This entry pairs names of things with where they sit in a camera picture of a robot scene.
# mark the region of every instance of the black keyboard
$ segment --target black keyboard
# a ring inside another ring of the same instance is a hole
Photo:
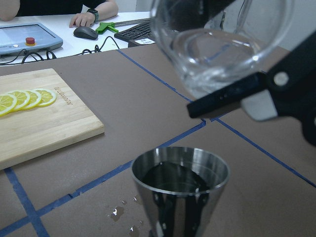
[[[141,36],[147,36],[150,33],[150,21],[141,23],[137,26],[133,26],[125,31],[121,31],[114,34],[114,37],[129,42],[135,40]]]

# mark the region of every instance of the black mouse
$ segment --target black mouse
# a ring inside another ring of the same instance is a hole
[[[96,40],[98,33],[87,26],[79,26],[74,30],[74,36],[83,39]]]

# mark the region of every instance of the sticker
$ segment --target sticker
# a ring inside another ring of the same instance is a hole
[[[156,43],[155,41],[151,40],[151,39],[138,39],[138,40],[135,40],[136,43],[138,44],[152,44],[152,43]]]

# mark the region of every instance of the lemon slice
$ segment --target lemon slice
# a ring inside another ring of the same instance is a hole
[[[25,90],[13,90],[7,92],[8,94],[12,94],[17,98],[16,106],[13,108],[12,111],[18,111],[26,106],[30,101],[30,94],[27,93]]]
[[[41,101],[38,104],[38,107],[48,106],[55,102],[56,94],[54,91],[43,88],[37,88],[34,90],[41,94]]]
[[[30,94],[30,101],[28,105],[24,106],[21,110],[29,110],[37,106],[41,101],[41,94],[36,90],[27,90],[27,93]]]
[[[10,113],[16,106],[18,99],[12,94],[0,95],[0,117]]]

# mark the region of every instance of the emergency stop button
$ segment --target emergency stop button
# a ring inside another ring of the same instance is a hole
[[[27,37],[27,38],[25,39],[25,41],[26,41],[26,45],[28,45],[28,46],[33,46],[33,45],[35,45],[35,39],[34,39],[33,37]]]

